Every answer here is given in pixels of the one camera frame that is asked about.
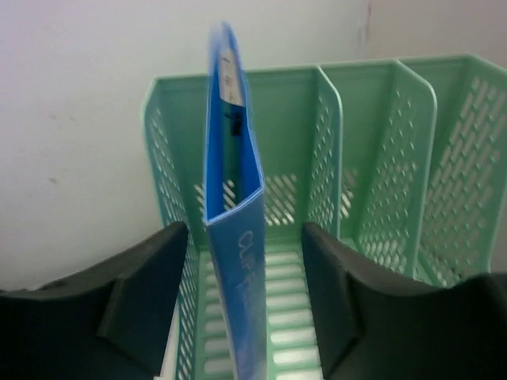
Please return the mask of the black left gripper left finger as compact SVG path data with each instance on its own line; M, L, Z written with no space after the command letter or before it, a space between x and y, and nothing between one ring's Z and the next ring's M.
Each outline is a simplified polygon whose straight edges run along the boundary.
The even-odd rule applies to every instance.
M146 240L36 290L1 293L4 379L152 379L162 372L189 231Z

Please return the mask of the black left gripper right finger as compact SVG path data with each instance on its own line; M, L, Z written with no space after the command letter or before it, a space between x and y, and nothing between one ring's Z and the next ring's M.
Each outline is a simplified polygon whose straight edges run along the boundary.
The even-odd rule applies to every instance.
M437 287L377 264L313 222L301 243L326 379L503 379L506 276Z

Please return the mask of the light blue notebook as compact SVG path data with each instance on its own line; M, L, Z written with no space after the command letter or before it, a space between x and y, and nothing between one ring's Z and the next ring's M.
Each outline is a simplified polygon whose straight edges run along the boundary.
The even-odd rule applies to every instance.
M267 377L265 182L250 86L230 24L212 31L204 139L204 226L236 379Z

